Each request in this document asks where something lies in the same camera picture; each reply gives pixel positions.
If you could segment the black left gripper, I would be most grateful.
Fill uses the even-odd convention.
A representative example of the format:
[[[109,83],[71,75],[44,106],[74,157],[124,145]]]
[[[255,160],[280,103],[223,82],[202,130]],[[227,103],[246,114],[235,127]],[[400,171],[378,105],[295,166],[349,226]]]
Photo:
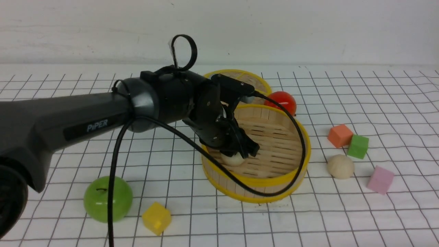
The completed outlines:
[[[224,119],[221,87],[215,82],[182,85],[189,101],[187,117],[183,120],[197,134],[200,143],[221,151],[227,157],[240,154],[242,158],[256,157],[260,147],[243,128],[231,128]]]

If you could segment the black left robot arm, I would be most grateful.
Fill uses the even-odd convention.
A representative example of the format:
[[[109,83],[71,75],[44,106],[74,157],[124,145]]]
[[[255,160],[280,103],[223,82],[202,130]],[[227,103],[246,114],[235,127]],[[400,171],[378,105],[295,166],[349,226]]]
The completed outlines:
[[[254,88],[224,75],[205,78],[166,66],[121,80],[111,92],[2,102],[0,113],[1,237],[21,217],[28,187],[43,191],[54,153],[130,122],[130,131],[184,121],[200,142],[226,155],[256,156],[259,145],[233,111]]]

